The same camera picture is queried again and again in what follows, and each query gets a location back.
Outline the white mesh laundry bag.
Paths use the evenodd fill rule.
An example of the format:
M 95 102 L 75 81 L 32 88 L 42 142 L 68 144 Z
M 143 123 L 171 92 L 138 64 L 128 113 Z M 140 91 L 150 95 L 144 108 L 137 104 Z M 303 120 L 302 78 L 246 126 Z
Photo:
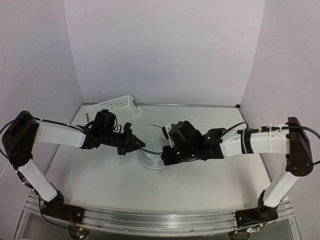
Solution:
M 137 152 L 138 161 L 150 170 L 165 168 L 161 154 L 163 153 L 163 147 L 168 142 L 164 137 L 162 127 L 155 124 L 147 124 L 136 133 L 136 136 L 145 143 L 145 147 L 142 147 Z

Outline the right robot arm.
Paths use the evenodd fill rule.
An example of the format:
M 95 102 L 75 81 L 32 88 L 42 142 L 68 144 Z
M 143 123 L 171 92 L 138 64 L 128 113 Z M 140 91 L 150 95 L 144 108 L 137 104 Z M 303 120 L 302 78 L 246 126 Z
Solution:
M 309 175 L 313 161 L 307 132 L 319 134 L 302 126 L 296 117 L 279 125 L 240 129 L 241 123 L 230 128 L 212 128 L 202 134 L 189 121 L 166 125 L 162 132 L 169 145 L 162 148 L 165 166 L 192 161 L 219 160 L 237 155 L 283 154 L 286 163 L 269 187 L 262 191 L 257 206 L 234 213 L 237 228 L 266 224 L 278 218 L 281 200 L 301 178 Z

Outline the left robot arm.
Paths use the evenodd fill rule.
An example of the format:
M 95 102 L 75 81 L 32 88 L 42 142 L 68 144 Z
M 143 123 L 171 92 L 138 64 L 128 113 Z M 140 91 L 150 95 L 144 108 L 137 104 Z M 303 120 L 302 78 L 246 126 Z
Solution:
M 82 150 L 105 145 L 115 147 L 120 156 L 140 150 L 146 145 L 133 134 L 131 123 L 120 126 L 116 115 L 105 109 L 99 111 L 93 121 L 76 126 L 37 118 L 23 110 L 0 132 L 4 147 L 1 153 L 23 184 L 38 196 L 41 214 L 77 224 L 83 221 L 85 209 L 65 203 L 63 194 L 34 162 L 34 144 L 57 144 Z

